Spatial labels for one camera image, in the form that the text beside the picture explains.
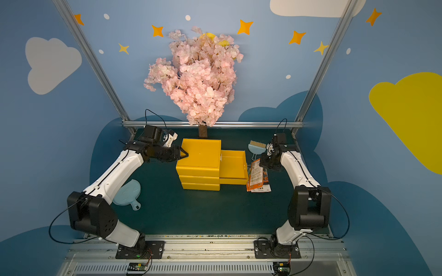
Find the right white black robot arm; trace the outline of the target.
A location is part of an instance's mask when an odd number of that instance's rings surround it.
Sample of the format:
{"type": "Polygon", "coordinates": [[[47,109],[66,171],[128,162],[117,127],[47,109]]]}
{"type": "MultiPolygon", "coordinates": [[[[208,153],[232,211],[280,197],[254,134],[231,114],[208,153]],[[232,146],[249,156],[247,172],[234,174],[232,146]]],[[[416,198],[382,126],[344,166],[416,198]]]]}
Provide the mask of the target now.
{"type": "Polygon", "coordinates": [[[273,241],[278,246],[291,246],[303,235],[326,228],[330,219],[331,192],[314,179],[296,147],[287,144],[284,133],[275,133],[266,152],[261,154],[264,169],[285,170],[293,186],[287,221],[279,227],[273,241]]]}

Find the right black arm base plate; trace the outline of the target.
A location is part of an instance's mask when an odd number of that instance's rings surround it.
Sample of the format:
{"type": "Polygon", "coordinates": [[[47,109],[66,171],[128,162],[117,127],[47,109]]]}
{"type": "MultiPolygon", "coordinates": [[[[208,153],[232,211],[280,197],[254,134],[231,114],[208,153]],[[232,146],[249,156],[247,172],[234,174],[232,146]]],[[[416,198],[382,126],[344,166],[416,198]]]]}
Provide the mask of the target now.
{"type": "Polygon", "coordinates": [[[300,249],[295,243],[291,246],[280,245],[269,240],[257,239],[253,242],[256,259],[300,259],[300,249]]]}

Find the yellow drawer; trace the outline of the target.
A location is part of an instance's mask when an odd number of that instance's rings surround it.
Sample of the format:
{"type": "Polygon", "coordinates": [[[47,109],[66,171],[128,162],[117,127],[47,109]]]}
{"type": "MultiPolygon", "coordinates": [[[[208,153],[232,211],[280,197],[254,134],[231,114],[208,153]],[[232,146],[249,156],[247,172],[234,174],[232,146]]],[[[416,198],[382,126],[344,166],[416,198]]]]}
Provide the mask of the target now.
{"type": "Polygon", "coordinates": [[[248,179],[246,152],[222,150],[219,183],[221,185],[246,185],[248,179]]]}

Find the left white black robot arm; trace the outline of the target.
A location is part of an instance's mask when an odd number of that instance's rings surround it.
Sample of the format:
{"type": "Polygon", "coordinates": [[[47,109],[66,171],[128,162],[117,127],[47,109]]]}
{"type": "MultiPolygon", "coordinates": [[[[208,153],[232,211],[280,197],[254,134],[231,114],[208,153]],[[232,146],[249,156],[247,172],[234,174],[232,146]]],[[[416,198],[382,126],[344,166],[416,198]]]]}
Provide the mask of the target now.
{"type": "Polygon", "coordinates": [[[111,207],[115,195],[127,179],[150,159],[174,162],[189,154],[178,145],[164,147],[158,143],[131,140],[103,175],[84,189],[67,198],[72,229],[99,236],[128,248],[142,244],[142,234],[122,223],[111,207]]]}

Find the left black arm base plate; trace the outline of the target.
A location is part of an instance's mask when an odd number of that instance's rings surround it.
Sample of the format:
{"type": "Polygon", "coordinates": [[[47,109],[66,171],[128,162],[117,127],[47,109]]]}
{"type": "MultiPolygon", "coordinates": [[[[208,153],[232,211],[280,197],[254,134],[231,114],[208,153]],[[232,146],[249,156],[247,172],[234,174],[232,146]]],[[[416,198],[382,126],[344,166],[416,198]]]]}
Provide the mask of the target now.
{"type": "Polygon", "coordinates": [[[120,245],[117,249],[116,259],[161,259],[165,247],[165,241],[145,240],[135,247],[120,245]]]}

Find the orange flower seed bag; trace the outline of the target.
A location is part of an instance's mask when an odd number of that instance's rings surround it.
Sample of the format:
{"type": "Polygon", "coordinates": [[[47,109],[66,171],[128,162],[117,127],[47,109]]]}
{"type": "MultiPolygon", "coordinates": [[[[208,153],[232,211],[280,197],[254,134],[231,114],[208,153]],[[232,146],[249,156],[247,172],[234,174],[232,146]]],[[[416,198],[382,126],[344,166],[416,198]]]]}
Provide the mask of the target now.
{"type": "Polygon", "coordinates": [[[269,193],[271,191],[272,190],[268,179],[264,179],[264,183],[261,187],[251,190],[252,193],[269,193]]]}

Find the yellow drawer cabinet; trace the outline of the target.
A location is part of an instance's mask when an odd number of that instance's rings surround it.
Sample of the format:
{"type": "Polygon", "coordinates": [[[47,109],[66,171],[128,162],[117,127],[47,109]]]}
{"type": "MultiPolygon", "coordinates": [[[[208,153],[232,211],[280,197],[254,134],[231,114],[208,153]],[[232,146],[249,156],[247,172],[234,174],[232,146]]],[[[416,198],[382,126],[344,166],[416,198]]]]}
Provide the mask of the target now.
{"type": "Polygon", "coordinates": [[[219,191],[221,140],[184,139],[189,156],[177,162],[176,171],[185,190],[219,191]]]}

